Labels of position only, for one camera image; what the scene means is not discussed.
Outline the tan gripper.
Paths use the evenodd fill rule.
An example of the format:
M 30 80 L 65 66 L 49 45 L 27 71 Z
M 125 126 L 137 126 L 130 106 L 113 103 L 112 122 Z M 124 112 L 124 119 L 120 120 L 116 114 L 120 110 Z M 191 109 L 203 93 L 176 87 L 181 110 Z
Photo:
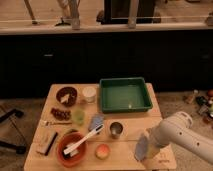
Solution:
M 145 158 L 152 159 L 160 152 L 157 141 L 152 134 L 145 135 Z

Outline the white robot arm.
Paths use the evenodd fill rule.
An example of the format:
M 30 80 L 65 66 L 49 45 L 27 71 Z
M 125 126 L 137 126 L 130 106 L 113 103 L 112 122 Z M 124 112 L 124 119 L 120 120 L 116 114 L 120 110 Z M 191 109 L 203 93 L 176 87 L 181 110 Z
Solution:
M 213 165 L 213 140 L 191 130 L 192 124 L 192 117 L 183 111 L 160 121 L 145 140 L 144 157 L 154 158 L 162 148 L 175 143 Z

